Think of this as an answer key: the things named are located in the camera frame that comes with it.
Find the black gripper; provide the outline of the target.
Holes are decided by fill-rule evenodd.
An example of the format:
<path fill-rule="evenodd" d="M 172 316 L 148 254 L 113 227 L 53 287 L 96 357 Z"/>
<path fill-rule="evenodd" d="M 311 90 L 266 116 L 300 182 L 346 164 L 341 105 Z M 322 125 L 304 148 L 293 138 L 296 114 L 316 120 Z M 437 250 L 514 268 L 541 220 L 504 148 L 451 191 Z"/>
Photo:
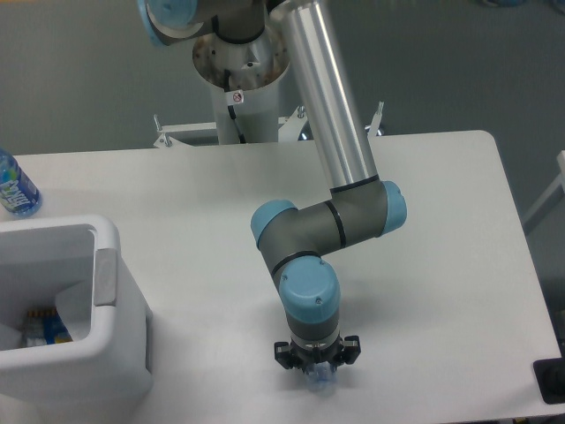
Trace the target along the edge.
<path fill-rule="evenodd" d="M 359 336 L 338 337 L 334 343 L 324 347 L 305 349 L 294 340 L 288 342 L 275 342 L 274 357 L 284 369 L 298 369 L 303 374 L 307 373 L 309 366 L 328 362 L 333 369 L 343 365 L 353 365 L 361 354 Z"/>

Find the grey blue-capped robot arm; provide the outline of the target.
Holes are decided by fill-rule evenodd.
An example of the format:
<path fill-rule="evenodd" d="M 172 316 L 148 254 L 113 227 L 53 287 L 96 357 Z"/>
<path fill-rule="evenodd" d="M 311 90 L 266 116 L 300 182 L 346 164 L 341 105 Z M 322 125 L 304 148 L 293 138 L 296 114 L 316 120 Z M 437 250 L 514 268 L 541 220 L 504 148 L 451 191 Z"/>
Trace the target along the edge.
<path fill-rule="evenodd" d="M 290 328 L 274 356 L 309 376 L 354 363 L 360 341 L 340 332 L 340 285 L 325 257 L 397 230 L 407 207 L 398 186 L 379 177 L 326 3 L 141 1 L 138 9 L 153 44 L 193 41 L 222 144 L 279 140 L 278 86 L 295 73 L 330 197 L 307 208 L 273 200 L 252 216 Z"/>

